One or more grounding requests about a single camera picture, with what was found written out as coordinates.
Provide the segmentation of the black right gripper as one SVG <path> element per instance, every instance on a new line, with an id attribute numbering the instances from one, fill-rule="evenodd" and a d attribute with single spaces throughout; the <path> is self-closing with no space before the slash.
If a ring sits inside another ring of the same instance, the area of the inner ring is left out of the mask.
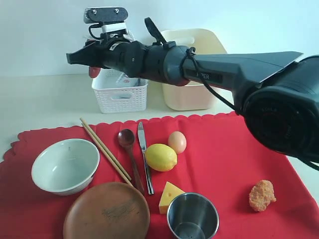
<path id="1" fill-rule="evenodd" d="M 102 44 L 88 40 L 86 47 L 67 53 L 69 64 L 89 65 L 101 69 L 114 69 L 129 77 L 145 78 L 147 46 L 138 41 Z"/>

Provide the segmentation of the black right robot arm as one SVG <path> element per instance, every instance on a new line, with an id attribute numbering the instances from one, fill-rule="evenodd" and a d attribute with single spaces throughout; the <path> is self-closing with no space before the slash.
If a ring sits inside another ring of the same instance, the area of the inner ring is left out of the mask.
<path id="1" fill-rule="evenodd" d="M 319 167 L 319 58 L 295 51 L 257 54 L 196 54 L 167 41 L 145 19 L 152 45 L 108 33 L 66 55 L 69 64 L 115 69 L 132 78 L 174 86 L 190 81 L 232 93 L 227 105 L 241 115 L 264 146 Z"/>

